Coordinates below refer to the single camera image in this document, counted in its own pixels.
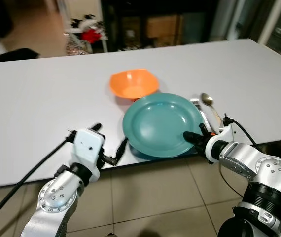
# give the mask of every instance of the cardboard box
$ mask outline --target cardboard box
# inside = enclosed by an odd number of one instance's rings
[[[169,15],[148,17],[147,19],[147,37],[155,38],[156,47],[174,45],[175,35],[177,34],[176,45],[181,44],[181,35],[183,27],[183,16]]]
[[[148,17],[147,37],[173,36],[176,30],[176,15]]]

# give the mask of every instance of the spoon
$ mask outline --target spoon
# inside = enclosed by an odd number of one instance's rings
[[[211,98],[211,97],[210,97],[209,95],[207,95],[206,93],[202,93],[202,94],[201,94],[201,99],[202,99],[203,104],[209,106],[209,107],[213,110],[213,112],[214,112],[214,114],[215,114],[215,116],[216,116],[216,118],[217,118],[217,120],[218,120],[218,122],[219,122],[219,124],[220,124],[220,125],[219,125],[219,132],[222,132],[223,129],[224,129],[223,120],[220,118],[218,112],[217,112],[216,109],[213,107],[213,103],[214,103],[213,98]]]

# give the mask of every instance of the orange bowl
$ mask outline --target orange bowl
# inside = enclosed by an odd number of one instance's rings
[[[152,94],[159,88],[157,77],[146,69],[135,69],[113,74],[109,84],[116,96],[132,101]]]

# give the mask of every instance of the white table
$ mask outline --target white table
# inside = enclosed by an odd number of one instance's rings
[[[114,155],[131,102],[116,98],[108,80],[113,73],[136,68],[154,73],[162,92],[185,98],[207,92],[218,112],[240,122],[257,143],[281,140],[281,58],[249,39],[4,62],[0,186],[19,181],[68,135],[68,128],[101,122],[105,153]],[[237,134],[237,141],[243,141]],[[71,146],[60,149],[29,181],[50,178],[68,165]],[[119,165],[143,161],[128,147]]]

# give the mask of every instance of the tiled floor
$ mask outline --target tiled floor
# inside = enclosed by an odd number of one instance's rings
[[[7,51],[30,48],[40,58],[66,56],[62,19],[43,0],[15,0],[8,5],[14,28],[2,43]]]
[[[246,181],[223,168],[238,192]],[[101,173],[79,199],[67,237],[215,237],[241,199],[202,158],[163,161]],[[43,183],[23,186],[0,213],[0,237],[18,237]],[[0,189],[0,200],[9,188]]]

